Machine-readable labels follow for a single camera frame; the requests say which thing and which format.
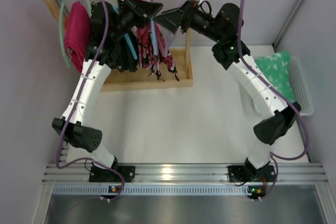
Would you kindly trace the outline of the pink floral trousers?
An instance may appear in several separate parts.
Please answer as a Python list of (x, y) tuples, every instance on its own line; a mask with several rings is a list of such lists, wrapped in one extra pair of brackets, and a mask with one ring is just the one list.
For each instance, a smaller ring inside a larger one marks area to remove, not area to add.
[(168, 72), (174, 75), (176, 81), (179, 81), (176, 62), (166, 47), (161, 26), (154, 21), (150, 21), (143, 28), (135, 28), (134, 32), (138, 39), (140, 67), (149, 70), (149, 75), (155, 75), (159, 81), (162, 81), (160, 65), (164, 64)]

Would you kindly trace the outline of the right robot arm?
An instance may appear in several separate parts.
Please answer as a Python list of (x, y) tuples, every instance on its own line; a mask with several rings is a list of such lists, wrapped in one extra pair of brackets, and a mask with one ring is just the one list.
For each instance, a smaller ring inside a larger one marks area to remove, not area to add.
[(294, 124), (296, 114), (272, 91), (271, 84), (263, 83), (265, 75), (258, 69), (250, 50), (238, 41), (239, 7), (226, 3), (212, 16), (204, 12), (199, 1), (187, 0), (181, 7), (166, 10), (154, 20), (172, 33), (191, 29), (215, 42), (212, 53), (216, 61), (245, 89), (262, 116), (253, 128), (257, 139), (251, 154), (244, 165), (228, 168), (229, 180), (239, 186), (252, 181), (273, 181), (271, 152), (277, 139), (286, 135)]

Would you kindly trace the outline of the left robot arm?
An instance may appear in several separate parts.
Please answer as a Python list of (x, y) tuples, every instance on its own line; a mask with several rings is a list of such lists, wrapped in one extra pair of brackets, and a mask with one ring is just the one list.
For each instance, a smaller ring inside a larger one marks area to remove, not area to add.
[(60, 143), (86, 152), (84, 161), (91, 161), (106, 170), (115, 169), (117, 158), (102, 144), (102, 131), (92, 127), (92, 114), (101, 88), (112, 69), (117, 68), (116, 58), (125, 51), (123, 38), (133, 27), (149, 24), (163, 4), (142, 0), (118, 0), (116, 12), (108, 2), (93, 5), (90, 24), (91, 39), (88, 43), (76, 89), (68, 107), (52, 128), (60, 136)]

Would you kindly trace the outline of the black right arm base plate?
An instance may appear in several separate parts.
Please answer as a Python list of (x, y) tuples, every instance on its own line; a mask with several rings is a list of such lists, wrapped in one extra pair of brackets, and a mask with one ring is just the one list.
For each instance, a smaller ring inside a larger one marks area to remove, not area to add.
[(228, 178), (235, 185), (244, 185), (245, 183), (256, 182), (274, 182), (276, 171), (272, 165), (264, 168), (254, 169), (245, 165), (228, 166)]

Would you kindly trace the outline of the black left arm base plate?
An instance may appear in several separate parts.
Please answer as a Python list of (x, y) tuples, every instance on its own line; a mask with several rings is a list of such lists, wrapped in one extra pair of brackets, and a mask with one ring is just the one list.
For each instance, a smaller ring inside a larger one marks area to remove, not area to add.
[[(118, 166), (117, 172), (124, 178), (124, 181), (126, 183), (130, 183), (134, 180), (134, 177), (135, 177), (135, 166), (125, 166), (125, 165)], [(92, 166), (90, 169), (89, 182), (91, 183), (107, 183), (107, 182), (118, 183), (118, 182), (122, 182), (122, 180), (117, 174), (107, 169), (102, 169), (96, 166)]]

